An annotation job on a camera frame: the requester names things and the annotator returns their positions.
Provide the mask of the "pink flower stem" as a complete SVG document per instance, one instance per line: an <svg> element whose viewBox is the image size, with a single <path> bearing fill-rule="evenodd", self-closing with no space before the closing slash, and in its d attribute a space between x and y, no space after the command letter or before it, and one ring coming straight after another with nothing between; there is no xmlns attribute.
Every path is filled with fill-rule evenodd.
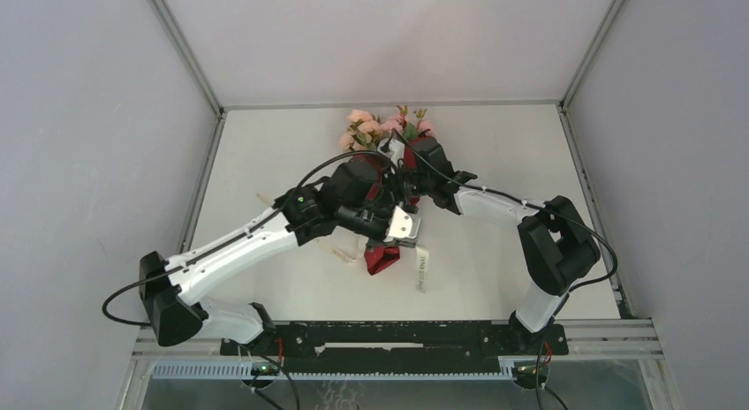
<svg viewBox="0 0 749 410"><path fill-rule="evenodd" d="M417 118L417 123L415 125L417 133L420 137L427 137L427 136L433 136L434 135L434 125L433 123L426 119L427 115L427 109L419 109L415 111L415 116Z"/></svg>
<svg viewBox="0 0 749 410"><path fill-rule="evenodd" d="M397 132L405 140L414 140L419 134L415 125L408 118L409 110L407 105L398 105L397 114L388 118L381 124L381 131L384 137L394 137Z"/></svg>
<svg viewBox="0 0 749 410"><path fill-rule="evenodd" d="M374 150L382 136L381 119L364 110L352 110L347 119L346 132L357 135L359 150Z"/></svg>
<svg viewBox="0 0 749 410"><path fill-rule="evenodd" d="M338 144L344 152L359 150L360 148L360 145L357 142L357 135L353 132L344 133L340 137Z"/></svg>

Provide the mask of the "cream ribbon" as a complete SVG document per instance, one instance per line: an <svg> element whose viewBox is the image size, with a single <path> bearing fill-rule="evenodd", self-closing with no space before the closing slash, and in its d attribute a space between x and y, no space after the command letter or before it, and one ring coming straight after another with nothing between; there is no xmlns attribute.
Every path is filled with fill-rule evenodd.
<svg viewBox="0 0 749 410"><path fill-rule="evenodd" d="M275 201L272 201L265 197L262 194L256 194L256 197L266 204L273 204L273 207L278 207L279 209L284 204L284 199L281 199L281 203L275 204ZM294 205L292 203L287 204L284 209L282 209L281 213L285 216L292 216L292 219L297 218L298 220L292 220L292 222L289 222L291 225L291 231L295 233L304 233L304 224L305 222L300 218L303 215L295 215L292 214ZM402 254L405 254L405 251L400 251L401 248L405 247L395 247L395 251L398 251L399 253L392 254L390 251L390 247L383 247L382 249L370 247L367 245L368 239L364 236L358 236L358 242L357 242L357 253L352 256L347 254L344 250L342 250L339 247L336 247L336 245L331 242L328 239L325 239L325 237L328 235L322 235L317 236L314 238L311 238L308 243L314 243L318 248L321 249L322 252L326 254L331 254L334 257L336 257L338 260L340 260L343 264L350 266L350 267L356 267L361 268L365 267L367 269L367 273L369 273L369 269L373 269L372 273L369 273L370 276L375 276L377 273L380 273L383 270L377 271L376 269L380 268L382 269L378 264L380 261L375 262L375 257L377 257L379 254L375 251L382 251L382 255L380 255L383 260L386 260L385 257L395 257L396 262L400 260L400 257ZM415 273L415 289L421 293L427 293L427 277L428 277L428 271L429 271L429 252L425 247L416 246L414 249L414 273Z"/></svg>

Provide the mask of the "red wrapping paper sheet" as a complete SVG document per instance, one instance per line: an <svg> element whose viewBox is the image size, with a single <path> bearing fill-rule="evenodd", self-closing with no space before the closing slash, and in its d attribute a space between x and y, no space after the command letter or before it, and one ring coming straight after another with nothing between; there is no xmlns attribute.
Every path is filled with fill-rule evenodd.
<svg viewBox="0 0 749 410"><path fill-rule="evenodd" d="M433 142L424 135L413 140L387 138L371 146L372 156L356 155L346 165L351 181L345 197L362 221L357 233L367 237L363 257L371 276L400 260L403 247L415 246L413 240L387 239L386 231L395 208L408 216L418 213L423 195L418 181L423 176L413 151Z"/></svg>

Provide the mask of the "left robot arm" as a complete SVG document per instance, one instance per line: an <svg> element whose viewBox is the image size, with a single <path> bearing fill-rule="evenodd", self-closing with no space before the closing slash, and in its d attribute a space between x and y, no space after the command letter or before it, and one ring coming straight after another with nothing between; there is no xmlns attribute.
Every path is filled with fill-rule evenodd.
<svg viewBox="0 0 749 410"><path fill-rule="evenodd" d="M392 211L379 209L373 194L391 161L373 151L344 155L333 173L277 197L257 217L193 251L163 258L151 252L140 260L139 295L158 345L174 346L217 330L253 353L269 352L276 331L262 306L250 312L202 302L222 282L269 257L329 236L337 227L383 241Z"/></svg>

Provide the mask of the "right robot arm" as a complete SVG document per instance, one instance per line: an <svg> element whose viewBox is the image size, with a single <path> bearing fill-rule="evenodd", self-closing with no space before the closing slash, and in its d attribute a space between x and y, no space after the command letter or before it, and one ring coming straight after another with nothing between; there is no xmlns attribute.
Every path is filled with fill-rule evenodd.
<svg viewBox="0 0 749 410"><path fill-rule="evenodd" d="M511 314L511 344L521 353L534 353L576 282L601 259L595 231L562 195L522 200L480 185L470 172L454 170L434 137L406 143L404 164L408 191L430 197L437 207L495 224L516 222L531 284Z"/></svg>

